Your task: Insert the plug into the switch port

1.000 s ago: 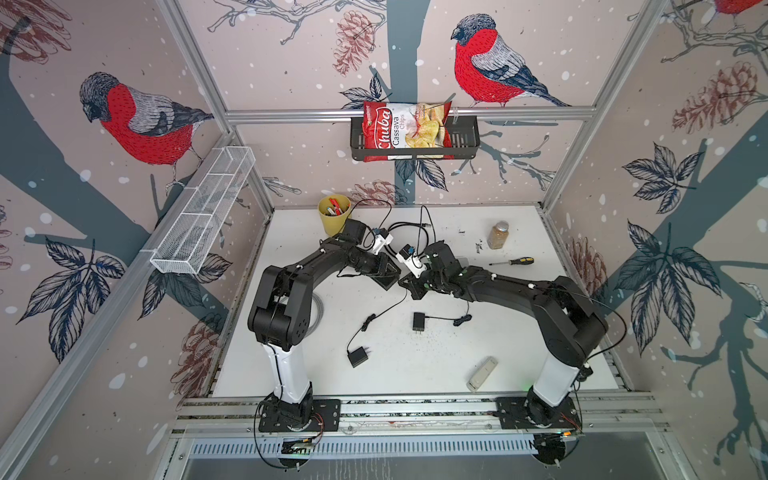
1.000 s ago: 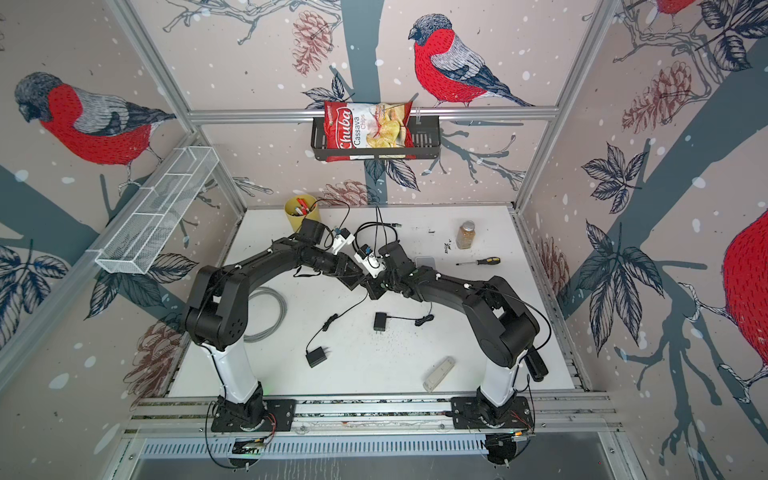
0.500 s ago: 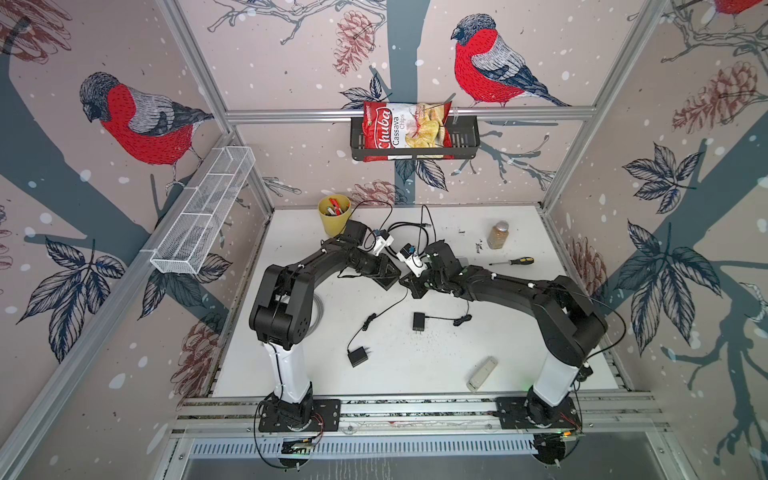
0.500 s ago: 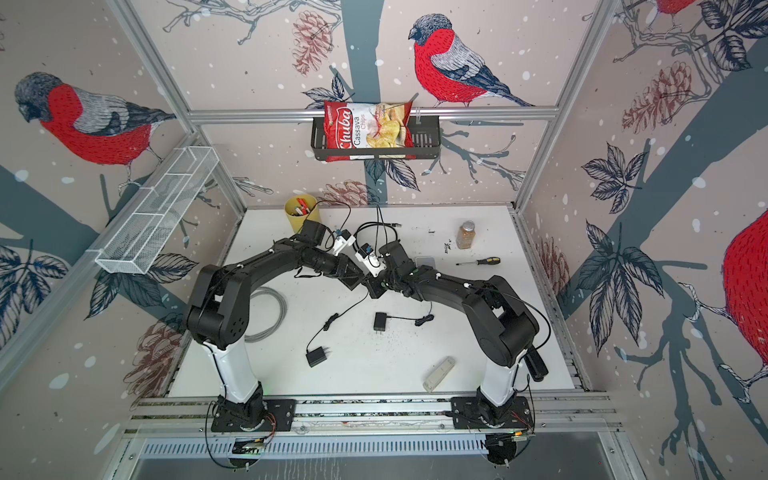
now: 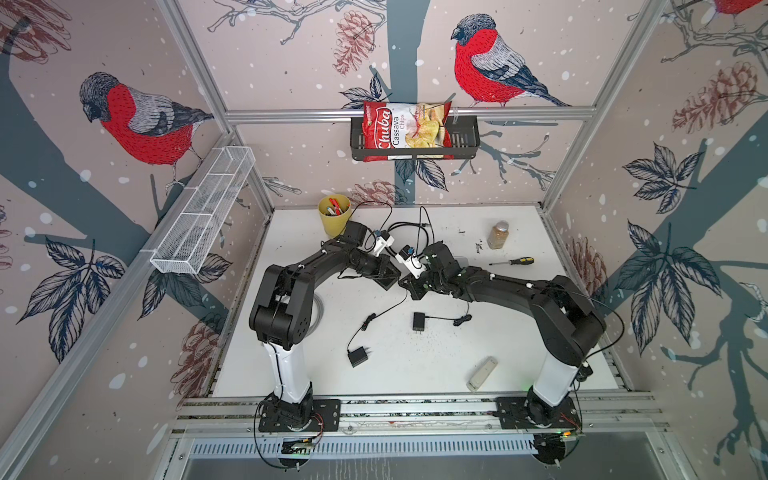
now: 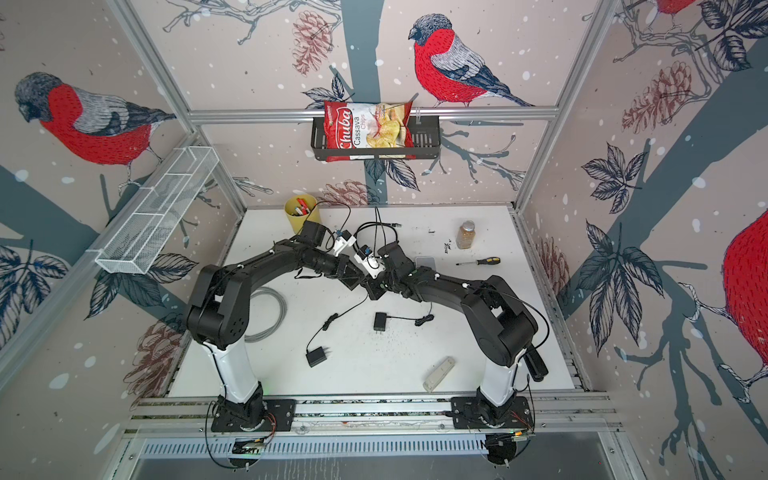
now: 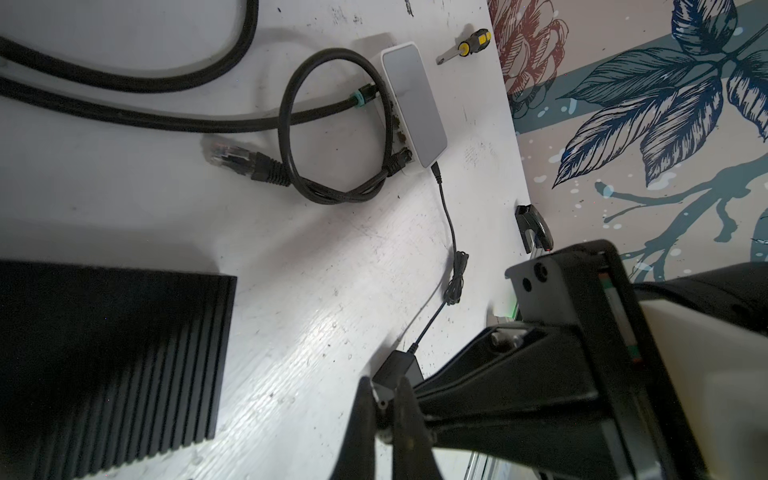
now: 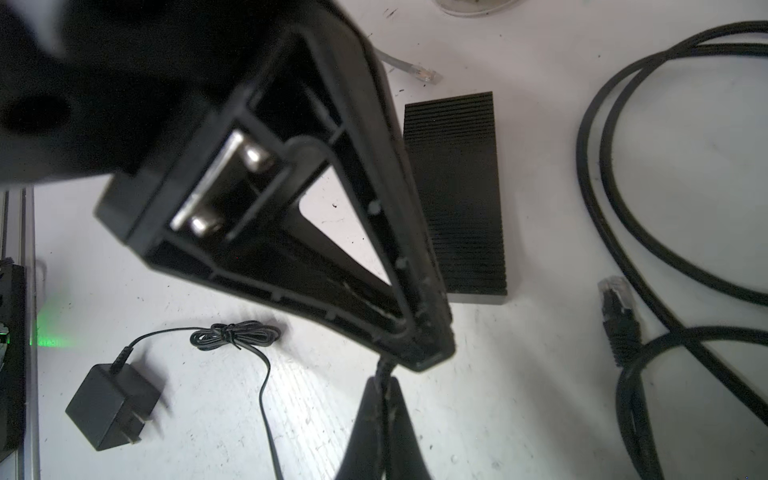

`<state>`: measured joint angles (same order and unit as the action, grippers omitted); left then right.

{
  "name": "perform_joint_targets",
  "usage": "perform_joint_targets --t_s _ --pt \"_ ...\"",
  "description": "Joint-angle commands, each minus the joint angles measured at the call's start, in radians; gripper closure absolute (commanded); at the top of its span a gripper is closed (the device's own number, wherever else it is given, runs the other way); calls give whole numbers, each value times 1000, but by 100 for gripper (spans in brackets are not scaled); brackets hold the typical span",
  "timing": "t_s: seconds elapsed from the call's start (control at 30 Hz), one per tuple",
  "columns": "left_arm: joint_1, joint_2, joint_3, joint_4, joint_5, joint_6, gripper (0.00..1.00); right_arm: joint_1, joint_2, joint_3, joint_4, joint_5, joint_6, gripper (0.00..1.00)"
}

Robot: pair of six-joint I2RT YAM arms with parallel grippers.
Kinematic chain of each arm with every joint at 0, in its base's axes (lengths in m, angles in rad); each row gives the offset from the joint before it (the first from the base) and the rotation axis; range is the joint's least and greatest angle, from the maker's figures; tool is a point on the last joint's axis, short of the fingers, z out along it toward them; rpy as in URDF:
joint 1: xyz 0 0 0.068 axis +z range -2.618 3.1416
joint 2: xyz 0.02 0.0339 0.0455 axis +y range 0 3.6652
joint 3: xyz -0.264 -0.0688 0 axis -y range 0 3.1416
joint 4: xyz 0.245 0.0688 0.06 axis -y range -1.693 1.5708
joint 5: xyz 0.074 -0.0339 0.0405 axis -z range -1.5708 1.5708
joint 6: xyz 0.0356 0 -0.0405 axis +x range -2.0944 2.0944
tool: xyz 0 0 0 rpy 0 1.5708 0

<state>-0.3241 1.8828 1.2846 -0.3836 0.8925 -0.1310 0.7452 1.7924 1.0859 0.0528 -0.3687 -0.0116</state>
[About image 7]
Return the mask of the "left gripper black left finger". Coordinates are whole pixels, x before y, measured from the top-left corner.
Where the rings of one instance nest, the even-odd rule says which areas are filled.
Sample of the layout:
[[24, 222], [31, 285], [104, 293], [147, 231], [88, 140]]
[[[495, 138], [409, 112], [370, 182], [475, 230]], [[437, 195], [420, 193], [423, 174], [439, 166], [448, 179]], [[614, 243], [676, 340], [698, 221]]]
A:
[[362, 377], [345, 432], [344, 440], [330, 479], [374, 479], [375, 436], [378, 405], [371, 380]]

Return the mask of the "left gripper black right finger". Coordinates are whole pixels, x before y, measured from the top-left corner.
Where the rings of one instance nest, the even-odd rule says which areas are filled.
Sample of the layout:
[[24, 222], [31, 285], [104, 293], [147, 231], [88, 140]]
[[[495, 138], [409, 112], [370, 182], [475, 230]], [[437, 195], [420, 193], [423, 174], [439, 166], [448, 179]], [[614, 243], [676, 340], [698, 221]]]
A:
[[407, 377], [399, 380], [393, 401], [392, 478], [442, 479], [432, 443]]

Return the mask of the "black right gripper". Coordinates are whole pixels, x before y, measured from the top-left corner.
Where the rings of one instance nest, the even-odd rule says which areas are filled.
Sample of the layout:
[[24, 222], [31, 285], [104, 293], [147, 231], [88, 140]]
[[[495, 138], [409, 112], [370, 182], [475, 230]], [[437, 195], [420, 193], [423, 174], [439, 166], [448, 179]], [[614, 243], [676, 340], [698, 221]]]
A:
[[415, 387], [438, 448], [563, 479], [701, 479], [705, 463], [619, 254], [574, 245], [505, 273], [527, 327], [489, 327]]

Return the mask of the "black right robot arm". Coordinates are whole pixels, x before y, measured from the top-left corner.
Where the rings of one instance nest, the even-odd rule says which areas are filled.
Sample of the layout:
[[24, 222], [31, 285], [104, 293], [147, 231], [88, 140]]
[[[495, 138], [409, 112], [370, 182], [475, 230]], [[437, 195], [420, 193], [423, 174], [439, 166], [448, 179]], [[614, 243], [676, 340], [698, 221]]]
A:
[[415, 390], [433, 443], [568, 479], [767, 475], [767, 267], [634, 284], [598, 240], [505, 273], [521, 318]]

